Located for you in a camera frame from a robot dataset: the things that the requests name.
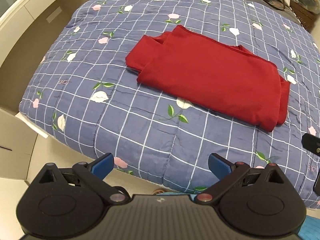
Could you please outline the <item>red long sleeve sweater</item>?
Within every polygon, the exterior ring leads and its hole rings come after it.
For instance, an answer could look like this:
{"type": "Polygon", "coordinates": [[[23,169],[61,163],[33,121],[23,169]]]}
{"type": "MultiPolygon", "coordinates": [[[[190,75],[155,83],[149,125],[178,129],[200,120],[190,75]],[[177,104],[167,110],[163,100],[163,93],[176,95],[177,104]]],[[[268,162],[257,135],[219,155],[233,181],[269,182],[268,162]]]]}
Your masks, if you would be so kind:
{"type": "Polygon", "coordinates": [[[276,65],[178,25],[143,36],[126,65],[146,86],[271,132],[287,116],[290,83],[276,65]]]}

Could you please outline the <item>light blue cloth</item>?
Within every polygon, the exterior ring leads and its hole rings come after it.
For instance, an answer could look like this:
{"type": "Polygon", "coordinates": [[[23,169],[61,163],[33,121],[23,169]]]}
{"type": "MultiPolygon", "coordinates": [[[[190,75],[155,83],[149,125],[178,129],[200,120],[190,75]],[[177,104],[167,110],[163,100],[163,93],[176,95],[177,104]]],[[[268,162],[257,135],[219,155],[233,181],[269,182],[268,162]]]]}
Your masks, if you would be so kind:
{"type": "Polygon", "coordinates": [[[320,240],[320,219],[306,216],[298,236],[302,240],[320,240]]]}

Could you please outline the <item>blue checked floral quilt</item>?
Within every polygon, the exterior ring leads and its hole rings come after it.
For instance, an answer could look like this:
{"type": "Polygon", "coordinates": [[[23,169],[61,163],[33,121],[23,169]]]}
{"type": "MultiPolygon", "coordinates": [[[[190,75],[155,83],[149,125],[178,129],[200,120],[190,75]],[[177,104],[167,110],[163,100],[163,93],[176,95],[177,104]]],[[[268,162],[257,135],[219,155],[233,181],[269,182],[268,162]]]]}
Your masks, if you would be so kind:
{"type": "Polygon", "coordinates": [[[319,157],[301,144],[319,133],[319,50],[303,27],[257,2],[89,0],[43,57],[19,111],[70,148],[93,159],[112,153],[117,169],[180,192],[216,182],[212,152],[253,167],[274,162],[319,208],[319,157]],[[125,56],[143,35],[178,24],[275,63],[290,82],[284,124],[268,133],[138,84],[125,56]]]}

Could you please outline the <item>dark wooden nightstand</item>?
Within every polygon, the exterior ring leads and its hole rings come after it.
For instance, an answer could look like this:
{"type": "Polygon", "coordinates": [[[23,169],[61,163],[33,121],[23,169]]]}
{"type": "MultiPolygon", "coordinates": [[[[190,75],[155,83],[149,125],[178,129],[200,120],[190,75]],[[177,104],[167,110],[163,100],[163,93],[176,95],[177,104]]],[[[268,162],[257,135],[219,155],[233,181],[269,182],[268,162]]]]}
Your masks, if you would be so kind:
{"type": "Polygon", "coordinates": [[[290,2],[290,7],[295,13],[296,17],[300,20],[301,25],[310,33],[314,28],[314,24],[317,20],[317,15],[306,10],[294,1],[290,2]]]}

